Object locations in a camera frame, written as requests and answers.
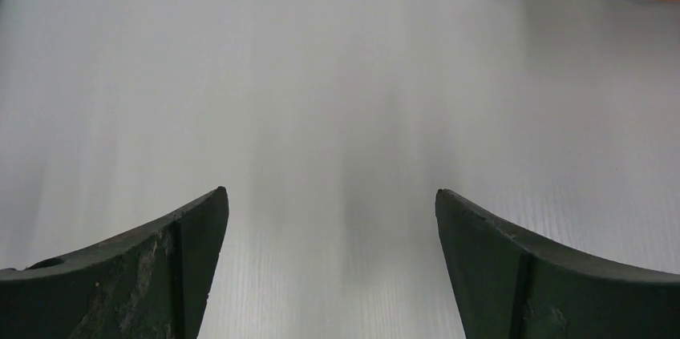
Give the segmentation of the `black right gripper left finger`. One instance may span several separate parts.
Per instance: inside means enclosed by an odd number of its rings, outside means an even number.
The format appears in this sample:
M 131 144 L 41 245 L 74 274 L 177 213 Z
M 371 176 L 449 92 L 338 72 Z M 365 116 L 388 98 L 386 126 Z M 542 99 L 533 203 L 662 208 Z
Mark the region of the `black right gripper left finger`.
M 220 187 L 86 248 L 4 268 L 2 337 L 197 337 L 228 218 Z

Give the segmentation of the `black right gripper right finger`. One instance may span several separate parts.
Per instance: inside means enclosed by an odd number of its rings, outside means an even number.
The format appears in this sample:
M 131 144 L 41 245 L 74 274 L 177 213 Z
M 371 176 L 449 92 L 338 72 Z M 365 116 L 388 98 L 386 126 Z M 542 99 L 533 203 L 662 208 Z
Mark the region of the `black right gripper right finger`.
M 439 240 L 469 338 L 676 338 L 679 277 L 594 256 L 457 193 L 435 200 Z

